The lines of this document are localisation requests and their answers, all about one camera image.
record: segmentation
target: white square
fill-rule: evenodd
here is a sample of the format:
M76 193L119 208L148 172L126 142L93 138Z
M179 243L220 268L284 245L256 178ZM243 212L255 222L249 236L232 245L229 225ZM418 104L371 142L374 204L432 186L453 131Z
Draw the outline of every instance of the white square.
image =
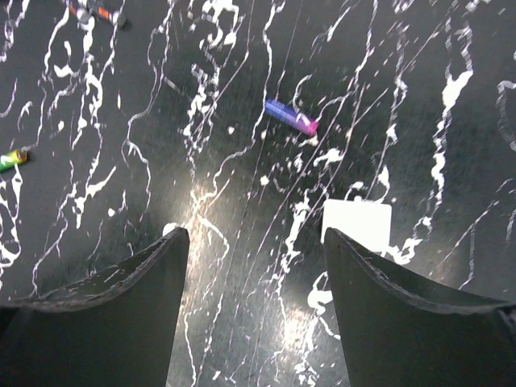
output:
M372 252L384 252L390 243L392 207L375 202L328 199L322 212L321 243L328 227L336 228Z

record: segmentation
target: purple and pink object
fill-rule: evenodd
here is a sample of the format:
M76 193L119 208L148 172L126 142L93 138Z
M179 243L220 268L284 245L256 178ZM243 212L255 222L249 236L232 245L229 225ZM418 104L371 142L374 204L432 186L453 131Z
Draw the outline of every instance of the purple and pink object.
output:
M265 102L265 112L307 135L314 135L319 126L314 119L306 117L303 113L296 113L290 106L273 99Z

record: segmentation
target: white block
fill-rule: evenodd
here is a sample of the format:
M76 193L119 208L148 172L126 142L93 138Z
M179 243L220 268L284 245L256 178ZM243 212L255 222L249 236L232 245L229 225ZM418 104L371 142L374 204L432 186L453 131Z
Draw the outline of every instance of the white block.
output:
M322 216L321 243L326 229L331 227L372 252L383 252L389 246L392 208L388 204L328 199Z

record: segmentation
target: marble table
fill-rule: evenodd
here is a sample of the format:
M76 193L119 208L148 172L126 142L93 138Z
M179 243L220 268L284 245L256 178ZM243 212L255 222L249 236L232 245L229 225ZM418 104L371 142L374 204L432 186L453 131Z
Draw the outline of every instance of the marble table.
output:
M319 233L325 199L356 187L393 207L386 258L516 298L514 2L110 5L125 29L2 1L0 152L31 161L0 180L0 300L181 225L170 386L349 385Z

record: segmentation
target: green object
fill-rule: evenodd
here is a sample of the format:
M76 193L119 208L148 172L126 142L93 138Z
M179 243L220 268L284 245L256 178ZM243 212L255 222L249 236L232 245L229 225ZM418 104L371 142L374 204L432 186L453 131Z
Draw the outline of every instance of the green object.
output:
M1 155L0 172L13 168L15 165L23 164L25 161L27 161L27 152L20 149Z

